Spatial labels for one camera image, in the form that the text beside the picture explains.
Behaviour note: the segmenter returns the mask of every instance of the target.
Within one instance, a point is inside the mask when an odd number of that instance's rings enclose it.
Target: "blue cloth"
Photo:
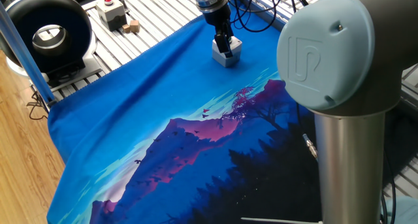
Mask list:
[[[316,161],[277,72],[280,33],[234,33],[233,68],[212,59],[214,28],[199,17],[52,107],[66,167],[48,223],[320,220]]]
[[[388,223],[391,222],[393,213],[393,200],[386,201]],[[395,224],[416,224],[418,222],[418,200],[411,197],[396,198]]]

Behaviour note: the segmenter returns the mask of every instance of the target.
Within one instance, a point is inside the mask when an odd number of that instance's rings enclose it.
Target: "red button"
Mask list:
[[[112,5],[113,4],[113,0],[104,0],[104,4],[105,5]]]

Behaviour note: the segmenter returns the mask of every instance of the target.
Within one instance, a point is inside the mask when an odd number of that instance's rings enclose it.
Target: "mountain print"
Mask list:
[[[269,80],[256,94],[242,88],[220,118],[208,108],[201,120],[171,119],[145,157],[131,161],[138,168],[120,200],[93,202],[90,223],[321,220],[317,162],[302,139],[315,141],[313,116],[302,109],[298,122],[284,87]]]

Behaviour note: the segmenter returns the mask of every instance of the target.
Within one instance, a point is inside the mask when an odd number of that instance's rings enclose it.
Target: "cable connector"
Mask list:
[[[311,154],[313,155],[313,157],[318,160],[318,151],[316,150],[314,143],[309,139],[308,135],[305,133],[302,135],[303,139],[305,140],[306,146],[309,148],[309,150],[311,151]]]

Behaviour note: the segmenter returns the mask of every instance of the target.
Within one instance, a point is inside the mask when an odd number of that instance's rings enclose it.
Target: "control box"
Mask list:
[[[119,0],[99,0],[96,9],[100,21],[109,31],[119,29],[127,23],[125,8]]]

